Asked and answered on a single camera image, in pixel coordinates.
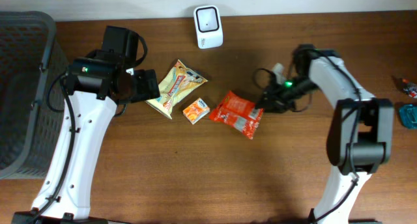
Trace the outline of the red skittles candy bag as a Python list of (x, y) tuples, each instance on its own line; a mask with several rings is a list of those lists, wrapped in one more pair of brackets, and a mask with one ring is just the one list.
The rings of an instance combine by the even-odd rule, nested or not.
[(264, 109), (255, 107), (249, 100), (229, 91), (218, 106), (211, 112), (209, 118), (214, 122), (222, 122), (241, 132), (248, 139), (253, 139), (258, 128)]

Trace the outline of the cream snack bag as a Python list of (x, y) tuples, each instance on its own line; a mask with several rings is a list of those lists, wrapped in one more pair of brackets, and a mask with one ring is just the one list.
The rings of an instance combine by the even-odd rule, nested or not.
[(158, 85), (160, 96), (146, 100), (146, 103), (163, 116), (172, 119), (173, 107), (206, 82), (208, 80), (205, 77), (178, 59)]

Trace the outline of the small orange box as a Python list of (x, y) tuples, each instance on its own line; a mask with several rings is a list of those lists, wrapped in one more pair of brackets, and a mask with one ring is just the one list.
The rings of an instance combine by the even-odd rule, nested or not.
[(195, 124), (209, 112), (210, 107), (201, 98), (198, 98), (182, 111), (191, 124)]

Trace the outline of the blue mouthwash bottle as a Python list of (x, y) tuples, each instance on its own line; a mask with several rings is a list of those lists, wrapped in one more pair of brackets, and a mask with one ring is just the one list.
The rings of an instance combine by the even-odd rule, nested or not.
[(399, 116), (404, 127), (416, 129), (416, 106), (407, 104), (399, 108)]

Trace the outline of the silver black snack packet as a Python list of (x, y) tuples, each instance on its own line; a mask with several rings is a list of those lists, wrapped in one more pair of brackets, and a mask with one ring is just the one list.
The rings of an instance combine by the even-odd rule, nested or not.
[(404, 93), (410, 96), (411, 98), (417, 98), (416, 84), (405, 78), (402, 78), (401, 82)]

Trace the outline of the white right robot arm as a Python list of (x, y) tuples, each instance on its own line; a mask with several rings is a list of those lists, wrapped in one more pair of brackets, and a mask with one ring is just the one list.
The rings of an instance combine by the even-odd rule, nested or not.
[(278, 75), (271, 72), (255, 106), (268, 113), (295, 112), (299, 98), (323, 92), (334, 109), (326, 140), (331, 168), (308, 223), (348, 223), (360, 190), (390, 159), (394, 105), (363, 88), (332, 49), (301, 44), (293, 51), (291, 65), (296, 77), (279, 83)]

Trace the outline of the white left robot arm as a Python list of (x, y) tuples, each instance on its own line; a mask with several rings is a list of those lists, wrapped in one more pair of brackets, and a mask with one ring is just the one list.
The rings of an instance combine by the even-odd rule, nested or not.
[(59, 76), (65, 104), (63, 123), (46, 181), (30, 211), (15, 212), (13, 223), (107, 223), (92, 217), (91, 187), (98, 155), (119, 106), (159, 97), (154, 70), (138, 70), (148, 52), (138, 33), (107, 26), (102, 47), (74, 59)]

